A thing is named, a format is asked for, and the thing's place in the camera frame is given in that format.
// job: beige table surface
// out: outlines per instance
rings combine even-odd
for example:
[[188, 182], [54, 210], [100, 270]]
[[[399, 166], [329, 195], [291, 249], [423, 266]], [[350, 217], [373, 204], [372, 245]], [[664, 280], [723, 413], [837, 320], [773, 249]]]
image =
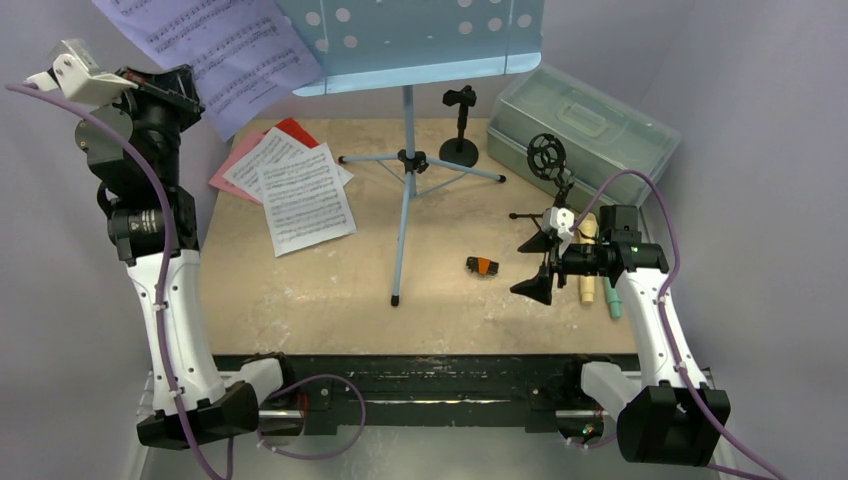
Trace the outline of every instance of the beige table surface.
[[[276, 121], [251, 122], [265, 130]], [[401, 120], [304, 120], [334, 155], [389, 153], [403, 147]], [[456, 120], [419, 120], [416, 147], [437, 155]], [[469, 121], [480, 147], [476, 168], [507, 175], [504, 184], [466, 176], [413, 199], [400, 306], [390, 306], [403, 184], [377, 163], [348, 164], [345, 187], [358, 232], [279, 258], [260, 205], [220, 193], [202, 250], [201, 300], [216, 354], [282, 350], [311, 354], [632, 353], [626, 318], [612, 320], [602, 284], [580, 305], [576, 278], [555, 290], [553, 306], [512, 295], [541, 256], [516, 252], [535, 232], [510, 212], [542, 212], [552, 198], [488, 158], [485, 120]], [[387, 165], [403, 175], [400, 162]], [[454, 172], [431, 165], [419, 191]], [[500, 262], [481, 278], [465, 259]]]

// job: white wall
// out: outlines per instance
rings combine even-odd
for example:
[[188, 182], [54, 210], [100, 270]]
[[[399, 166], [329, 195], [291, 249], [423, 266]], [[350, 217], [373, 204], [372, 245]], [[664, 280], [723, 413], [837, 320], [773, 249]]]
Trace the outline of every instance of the white wall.
[[689, 344], [793, 479], [848, 468], [846, 25], [844, 0], [699, 0], [640, 105], [683, 133], [660, 188]]
[[[636, 104], [648, 90], [693, 3], [694, 0], [548, 0], [542, 22], [542, 61]], [[455, 116], [455, 108], [442, 105], [442, 94], [468, 83], [478, 95], [471, 116], [488, 117], [495, 97], [514, 78], [509, 75], [418, 86], [416, 116]], [[401, 92], [382, 89], [325, 97], [293, 96], [261, 114], [263, 118], [284, 116], [401, 117]]]
[[[85, 37], [104, 66], [151, 67], [89, 0], [7, 0], [0, 82]], [[138, 305], [106, 236], [77, 120], [0, 91], [0, 465], [15, 480], [115, 480], [150, 360]], [[183, 178], [205, 231], [205, 186], [226, 146], [205, 123], [183, 141]]]

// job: small black tripod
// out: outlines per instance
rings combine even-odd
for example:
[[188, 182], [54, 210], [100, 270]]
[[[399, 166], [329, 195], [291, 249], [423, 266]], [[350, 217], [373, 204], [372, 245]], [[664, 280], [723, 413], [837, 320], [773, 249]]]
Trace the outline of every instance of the small black tripod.
[[471, 85], [462, 90], [448, 90], [442, 97], [442, 103], [452, 107], [459, 104], [459, 119], [456, 122], [458, 130], [456, 138], [451, 138], [439, 149], [439, 158], [464, 167], [473, 167], [480, 158], [480, 151], [474, 142], [465, 138], [465, 128], [468, 126], [468, 108], [477, 105], [477, 93]]

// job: white paper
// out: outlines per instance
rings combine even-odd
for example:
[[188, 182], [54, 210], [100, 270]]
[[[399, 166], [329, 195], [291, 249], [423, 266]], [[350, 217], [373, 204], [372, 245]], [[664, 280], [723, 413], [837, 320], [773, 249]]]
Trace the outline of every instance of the white paper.
[[[326, 143], [315, 147], [315, 150], [319, 149], [321, 153], [329, 156], [332, 161], [333, 156]], [[224, 172], [223, 177], [261, 202], [262, 187], [259, 184], [259, 169], [266, 165], [275, 165], [288, 161], [307, 151], [309, 149], [306, 145], [300, 143], [291, 135], [279, 128], [272, 128], [265, 134], [262, 141], [253, 147], [253, 150], [249, 151], [247, 155]], [[347, 182], [353, 178], [353, 174], [339, 165], [336, 165], [336, 169], [338, 170], [337, 175], [339, 175], [342, 181], [342, 186], [347, 185]]]
[[274, 0], [93, 0], [164, 69], [189, 64], [208, 118], [228, 139], [321, 66]]
[[324, 150], [259, 169], [275, 256], [356, 233], [337, 165]]

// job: blue music stand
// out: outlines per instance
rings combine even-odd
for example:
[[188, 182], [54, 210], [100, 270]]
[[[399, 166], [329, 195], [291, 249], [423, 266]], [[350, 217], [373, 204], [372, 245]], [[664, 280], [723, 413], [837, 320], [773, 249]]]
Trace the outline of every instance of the blue music stand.
[[[324, 67], [325, 77], [295, 91], [327, 95], [403, 87], [406, 148], [398, 153], [339, 157], [340, 162], [376, 161], [404, 183], [397, 263], [391, 304], [400, 303], [403, 245], [409, 201], [478, 175], [501, 183], [503, 175], [463, 167], [415, 150], [412, 86], [422, 83], [523, 73], [542, 59], [544, 0], [277, 0]], [[401, 178], [383, 164], [399, 160]], [[416, 175], [429, 165], [460, 175], [418, 192]]]

